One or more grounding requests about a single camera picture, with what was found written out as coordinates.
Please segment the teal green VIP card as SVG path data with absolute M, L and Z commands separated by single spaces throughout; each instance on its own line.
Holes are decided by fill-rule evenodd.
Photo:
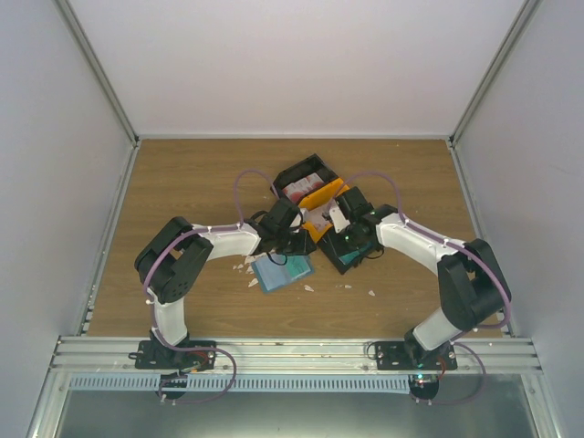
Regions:
M 291 282 L 305 278 L 314 273 L 311 259 L 308 255 L 293 255 L 285 265 Z

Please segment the teal leather card holder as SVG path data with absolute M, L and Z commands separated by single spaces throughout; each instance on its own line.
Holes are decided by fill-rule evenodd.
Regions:
M 251 264 L 255 278 L 265 294 L 270 294 L 280 288 L 287 287 L 297 281 L 291 282 L 287 274 L 285 265 L 292 255 L 284 257 L 283 255 L 264 255 L 257 258 Z

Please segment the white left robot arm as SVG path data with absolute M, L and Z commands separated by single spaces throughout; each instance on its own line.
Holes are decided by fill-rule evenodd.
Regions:
M 165 367 L 176 369 L 187 361 L 183 301 L 205 264 L 228 256 L 264 256 L 286 266 L 292 257 L 317 249 L 304 227 L 307 216 L 307 209 L 281 198 L 269 211 L 235 224 L 203 226 L 177 216 L 155 235 L 134 267 L 151 309 L 156 357 Z

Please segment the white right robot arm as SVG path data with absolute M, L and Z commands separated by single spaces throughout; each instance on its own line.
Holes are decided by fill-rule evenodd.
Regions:
M 328 216 L 347 245 L 398 251 L 436 275 L 439 308 L 404 335 L 405 361 L 416 370 L 427 368 L 443 346 L 511 303 L 495 254 L 482 239 L 464 242 L 439 235 L 394 206 L 375 208 L 357 187 L 337 195 Z

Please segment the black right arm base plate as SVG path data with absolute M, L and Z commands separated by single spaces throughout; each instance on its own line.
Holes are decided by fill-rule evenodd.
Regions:
M 458 368 L 454 348 L 448 343 L 425 351 L 405 340 L 378 340 L 366 348 L 366 356 L 375 360 L 377 370 L 405 371 L 410 395 L 418 402 L 432 402 L 445 373 Z

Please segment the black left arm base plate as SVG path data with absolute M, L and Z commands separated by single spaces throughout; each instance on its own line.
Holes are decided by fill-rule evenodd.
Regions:
M 138 348 L 128 357 L 134 361 L 137 370 L 160 370 L 161 382 L 156 392 L 160 392 L 166 400 L 177 401 L 187 386 L 187 374 L 191 371 L 207 371 L 214 368 L 215 341 L 185 339 L 179 348 L 195 349 L 195 351 L 177 351 L 165 347 L 156 337 L 143 340 Z

